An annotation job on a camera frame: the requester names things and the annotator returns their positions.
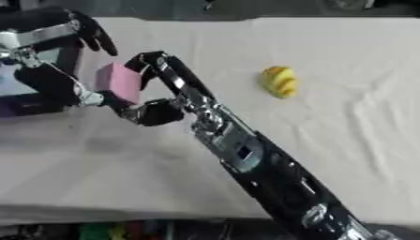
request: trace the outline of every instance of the robotic arm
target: robotic arm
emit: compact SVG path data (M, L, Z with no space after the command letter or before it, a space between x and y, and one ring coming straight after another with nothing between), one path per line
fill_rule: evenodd
M138 107L112 91L89 91L76 77L37 58L39 51L81 40L94 51L102 48L116 54L112 41L94 20L78 12L48 8L9 16L0 22L0 29L0 62L22 65L16 79L51 100L68 106L109 106L118 116L141 126L163 125L182 120L185 113L194 114L191 129L195 137L274 220L298 239L398 240L387 232L371 234L295 159L218 103L176 56L145 52L126 63L126 68L142 74L140 90L159 78L174 95L173 99L153 100Z

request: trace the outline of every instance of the pink foam cube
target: pink foam cube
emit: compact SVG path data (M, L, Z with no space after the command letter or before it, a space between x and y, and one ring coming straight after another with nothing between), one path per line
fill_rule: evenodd
M111 90L133 104L140 99L140 75L120 64L111 63L97 71L97 90Z

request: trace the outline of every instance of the toy lemon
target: toy lemon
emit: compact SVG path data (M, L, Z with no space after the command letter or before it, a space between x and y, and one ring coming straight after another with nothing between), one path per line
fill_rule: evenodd
M296 95L296 78L289 67L270 67L262 72L262 87L278 98Z

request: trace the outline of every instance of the white table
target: white table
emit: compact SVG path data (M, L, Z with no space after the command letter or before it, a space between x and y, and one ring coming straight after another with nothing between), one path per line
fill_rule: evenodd
M83 81L111 61L165 50L217 98L298 159L361 219L420 224L420 22L99 19L116 58L85 51ZM296 97L256 84L298 76ZM143 99L169 96L162 83ZM1 120L0 223L131 218L265 218L192 136L188 121L134 127L111 110Z

